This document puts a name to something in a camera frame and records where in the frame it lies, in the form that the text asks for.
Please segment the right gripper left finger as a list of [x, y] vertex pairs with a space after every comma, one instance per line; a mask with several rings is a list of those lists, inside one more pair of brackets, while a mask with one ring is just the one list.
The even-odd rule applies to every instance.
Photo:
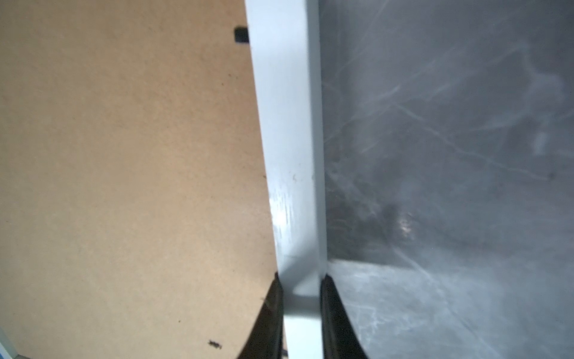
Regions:
[[276, 273], [237, 359], [283, 358], [283, 314], [283, 287]]

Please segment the white picture frame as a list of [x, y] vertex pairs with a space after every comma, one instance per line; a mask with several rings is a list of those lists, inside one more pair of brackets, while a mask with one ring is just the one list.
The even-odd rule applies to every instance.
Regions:
[[290, 358], [322, 358], [327, 267], [319, 6], [245, 4]]

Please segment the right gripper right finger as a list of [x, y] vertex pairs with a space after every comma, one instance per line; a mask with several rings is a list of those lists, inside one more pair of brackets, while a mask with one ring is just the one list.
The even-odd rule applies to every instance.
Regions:
[[324, 358], [367, 359], [330, 275], [321, 281], [320, 308]]

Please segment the brown frame backing board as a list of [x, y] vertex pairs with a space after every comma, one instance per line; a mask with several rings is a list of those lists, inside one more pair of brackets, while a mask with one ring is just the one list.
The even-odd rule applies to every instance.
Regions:
[[276, 270], [242, 1], [1, 3], [1, 328], [235, 358]]

